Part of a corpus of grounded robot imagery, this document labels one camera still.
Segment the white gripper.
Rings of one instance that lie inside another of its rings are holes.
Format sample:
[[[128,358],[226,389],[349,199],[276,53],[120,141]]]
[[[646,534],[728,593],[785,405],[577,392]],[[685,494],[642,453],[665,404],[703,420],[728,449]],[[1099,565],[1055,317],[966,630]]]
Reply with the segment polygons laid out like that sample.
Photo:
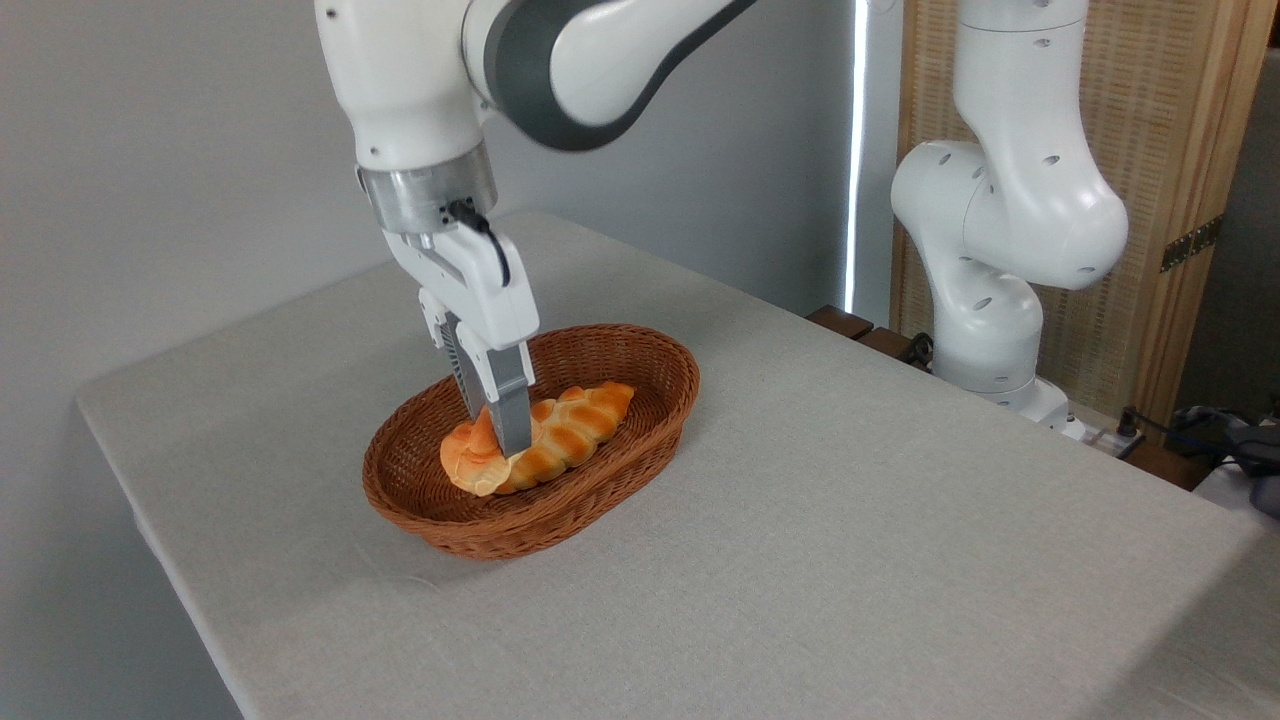
[[[422,287],[431,340],[445,350],[471,419],[486,406],[503,455],[526,451],[532,445],[529,388],[536,379],[522,341],[536,334],[540,322],[515,243],[503,236],[493,243],[467,225],[383,234],[397,263]],[[480,375],[458,341],[460,320],[490,347],[480,352]]]

